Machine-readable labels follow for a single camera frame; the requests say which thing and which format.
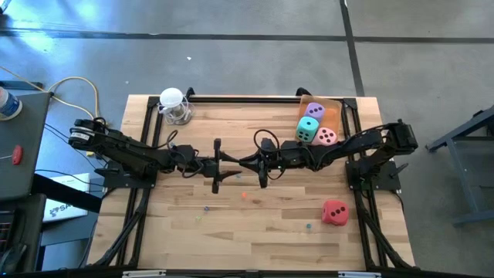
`plastic container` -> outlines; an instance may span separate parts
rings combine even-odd
[[[183,125],[192,118],[192,104],[177,88],[168,88],[160,95],[159,113],[163,114],[167,124]]]
[[[10,120],[19,115],[22,110],[22,101],[0,87],[0,120]]]

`red button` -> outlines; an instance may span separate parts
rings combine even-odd
[[[22,160],[22,147],[17,145],[14,148],[14,152],[12,153],[12,164],[19,165]]]

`white lid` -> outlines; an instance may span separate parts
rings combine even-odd
[[[160,103],[166,108],[177,107],[183,99],[184,95],[177,88],[168,88],[160,95]]]

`yellow cable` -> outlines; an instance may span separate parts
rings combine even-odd
[[[49,93],[49,92],[53,92],[53,93],[55,93],[56,88],[58,88],[58,86],[59,86],[61,83],[65,82],[65,81],[67,81],[67,80],[83,80],[83,81],[86,81],[86,82],[88,82],[88,83],[91,85],[91,87],[92,87],[92,88],[93,88],[93,90],[94,90],[94,98],[95,98],[95,103],[96,103],[96,108],[95,108],[96,110],[95,110],[95,114],[96,114],[96,117],[99,117],[99,116],[100,116],[100,113],[99,113],[100,105],[99,105],[99,101],[98,101],[98,89],[96,88],[96,86],[94,86],[94,84],[93,84],[91,81],[89,81],[88,79],[86,79],[86,78],[84,78],[84,77],[80,77],[80,76],[70,76],[70,77],[64,78],[64,79],[62,79],[62,80],[60,80],[60,81],[56,82],[56,83],[55,83],[55,84],[53,84],[53,85],[52,85],[52,86],[51,86],[48,90],[44,90],[44,89],[42,89],[42,88],[40,88],[40,87],[36,86],[35,84],[33,84],[32,82],[30,82],[29,80],[27,80],[26,78],[24,78],[24,77],[22,77],[22,76],[20,76],[20,75],[18,75],[18,74],[13,73],[12,71],[10,71],[10,70],[6,69],[6,68],[5,68],[5,67],[3,67],[3,66],[0,66],[0,69],[2,69],[2,70],[4,70],[4,71],[6,71],[7,73],[12,74],[13,76],[15,76],[15,77],[19,78],[20,80],[22,80],[22,81],[26,82],[27,84],[29,84],[29,85],[31,85],[31,86],[33,86],[33,87],[35,87],[36,89],[38,89],[38,90],[40,90],[40,91],[42,91],[42,92],[44,92],[44,93]],[[80,109],[80,110],[82,110],[82,111],[86,112],[88,115],[90,115],[91,119],[94,119],[94,117],[93,117],[93,115],[91,114],[91,112],[89,112],[86,108],[83,108],[83,107],[77,106],[77,105],[75,105],[75,104],[68,103],[68,102],[66,102],[66,101],[63,101],[63,100],[59,99],[58,97],[55,97],[55,96],[53,96],[52,98],[53,98],[54,100],[59,101],[60,103],[63,103],[63,104],[65,104],[65,105],[67,105],[67,106],[70,106],[70,107],[74,107],[74,108]]]

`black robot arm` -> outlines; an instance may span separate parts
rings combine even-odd
[[[338,158],[344,158],[362,151],[376,150],[371,156],[361,158],[358,167],[359,176],[376,175],[382,164],[395,155],[410,154],[417,147],[417,141],[411,126],[401,120],[361,131],[345,141],[330,146],[309,146],[300,141],[284,141],[281,146],[275,134],[268,130],[260,132],[271,134],[271,139],[263,138],[256,153],[239,160],[240,166],[259,174],[259,184],[265,188],[271,170],[280,170],[279,178],[286,169],[308,168],[319,171]]]
[[[218,193],[219,183],[240,171],[219,171],[219,162],[228,155],[219,150],[221,140],[216,139],[213,158],[197,156],[198,150],[191,145],[173,145],[171,141],[177,135],[172,131],[166,142],[160,146],[150,147],[144,143],[125,136],[120,131],[106,127],[104,121],[76,120],[70,129],[69,144],[75,149],[92,151],[101,157],[107,157],[116,163],[109,167],[96,169],[96,173],[108,177],[124,175],[135,179],[146,179],[156,175],[157,171],[171,173],[179,170],[183,178],[204,175],[213,178],[213,191]]]

